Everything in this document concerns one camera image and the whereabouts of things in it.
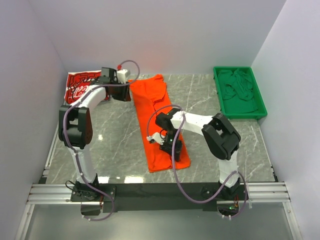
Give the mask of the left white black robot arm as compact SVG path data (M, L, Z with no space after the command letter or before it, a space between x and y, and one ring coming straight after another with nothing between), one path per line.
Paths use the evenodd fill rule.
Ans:
M76 169L71 189L74 202L106 198L90 153L94 133L91 112L109 98L129 102L129 75L130 71L120 66L103 67L100 71L76 73L80 81L67 87L66 103L59 108L58 138L71 153Z

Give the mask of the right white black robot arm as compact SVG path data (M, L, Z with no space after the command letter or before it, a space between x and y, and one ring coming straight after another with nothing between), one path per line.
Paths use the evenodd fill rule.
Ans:
M214 157L218 159L219 181L218 194L221 200L232 200L240 186L237 155L241 136L230 121L222 114L198 115L185 112L177 107L167 113L159 113L155 124L166 131L147 135L149 143L157 143L160 150L179 161L182 156L183 143L179 140L181 130L199 134Z

